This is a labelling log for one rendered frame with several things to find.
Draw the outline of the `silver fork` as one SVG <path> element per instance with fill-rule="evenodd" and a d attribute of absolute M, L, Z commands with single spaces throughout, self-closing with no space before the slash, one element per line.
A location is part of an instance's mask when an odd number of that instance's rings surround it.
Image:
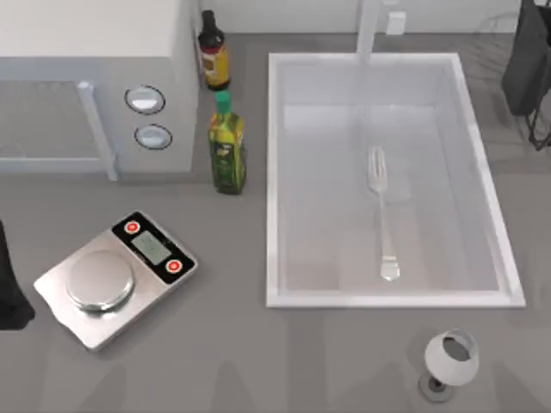
<path fill-rule="evenodd" d="M 381 238 L 380 276 L 385 281 L 395 281 L 400 277 L 399 261 L 393 246 L 387 223 L 385 193 L 388 187 L 386 157 L 380 146 L 368 150 L 368 186 L 379 203 L 379 226 Z"/>

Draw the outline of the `tall white tap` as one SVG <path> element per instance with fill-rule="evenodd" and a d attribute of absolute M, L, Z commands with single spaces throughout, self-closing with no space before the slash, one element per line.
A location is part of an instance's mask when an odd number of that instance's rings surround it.
<path fill-rule="evenodd" d="M 375 41 L 381 0 L 360 0 L 356 57 L 360 65 L 367 65 Z"/>

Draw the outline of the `round microwave knob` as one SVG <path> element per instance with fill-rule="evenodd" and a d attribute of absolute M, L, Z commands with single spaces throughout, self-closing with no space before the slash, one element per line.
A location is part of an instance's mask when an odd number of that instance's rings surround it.
<path fill-rule="evenodd" d="M 137 128 L 134 131 L 136 142 L 150 151 L 162 151 L 172 143 L 172 134 L 164 126 L 150 124 Z"/>
<path fill-rule="evenodd" d="M 130 109 L 143 115 L 159 113 L 166 104 L 163 93 L 151 85 L 140 85 L 133 89 L 127 89 L 124 100 Z"/>

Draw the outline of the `white wine glass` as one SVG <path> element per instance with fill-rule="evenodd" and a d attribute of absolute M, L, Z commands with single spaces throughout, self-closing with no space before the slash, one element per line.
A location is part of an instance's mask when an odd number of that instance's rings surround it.
<path fill-rule="evenodd" d="M 455 388 L 474 380 L 479 367 L 480 351 L 474 337 L 465 330 L 444 331 L 426 345 L 419 390 L 434 401 L 447 400 Z"/>

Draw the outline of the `green oil bottle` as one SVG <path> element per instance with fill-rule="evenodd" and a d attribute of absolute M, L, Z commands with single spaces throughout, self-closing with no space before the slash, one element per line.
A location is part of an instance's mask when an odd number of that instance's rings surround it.
<path fill-rule="evenodd" d="M 247 177 L 244 120 L 232 110 L 227 89 L 214 93 L 214 103 L 207 131 L 214 187 L 221 194 L 241 194 Z"/>

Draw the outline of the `white wall socket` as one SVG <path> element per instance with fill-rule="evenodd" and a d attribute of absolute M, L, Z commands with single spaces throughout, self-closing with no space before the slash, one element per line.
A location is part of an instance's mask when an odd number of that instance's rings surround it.
<path fill-rule="evenodd" d="M 386 35 L 398 36 L 406 31 L 406 12 L 393 11 L 388 14 Z"/>

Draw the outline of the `silver kitchen scale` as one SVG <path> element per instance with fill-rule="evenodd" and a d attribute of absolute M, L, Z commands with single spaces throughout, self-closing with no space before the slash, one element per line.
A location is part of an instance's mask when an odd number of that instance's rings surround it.
<path fill-rule="evenodd" d="M 134 210 L 34 282 L 56 321 L 96 352 L 199 267 L 194 254 L 148 214 Z"/>

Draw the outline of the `pale microwave oven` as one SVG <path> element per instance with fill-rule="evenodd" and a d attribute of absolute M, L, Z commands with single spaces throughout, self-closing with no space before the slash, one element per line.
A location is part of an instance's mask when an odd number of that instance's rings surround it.
<path fill-rule="evenodd" d="M 190 173 L 198 17 L 198 0 L 0 0 L 0 175 L 107 176 L 80 81 L 94 84 L 119 179 Z M 163 93 L 161 112 L 127 106 L 126 90 L 140 85 Z M 136 142 L 134 131 L 150 124 L 171 132 L 168 148 Z"/>

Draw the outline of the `white sink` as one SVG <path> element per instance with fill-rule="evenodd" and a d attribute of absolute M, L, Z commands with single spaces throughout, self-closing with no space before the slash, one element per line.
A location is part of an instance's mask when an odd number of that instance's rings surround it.
<path fill-rule="evenodd" d="M 457 54 L 278 52 L 268 71 L 267 306 L 525 307 Z M 395 281 L 380 276 L 374 145 Z"/>

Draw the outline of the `dark brown bottle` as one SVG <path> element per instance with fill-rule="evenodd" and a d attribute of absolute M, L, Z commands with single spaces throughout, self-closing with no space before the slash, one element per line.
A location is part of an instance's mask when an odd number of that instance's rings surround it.
<path fill-rule="evenodd" d="M 218 27 L 211 9 L 201 12 L 201 21 L 198 42 L 204 82 L 213 91 L 227 89 L 230 73 L 225 34 Z"/>

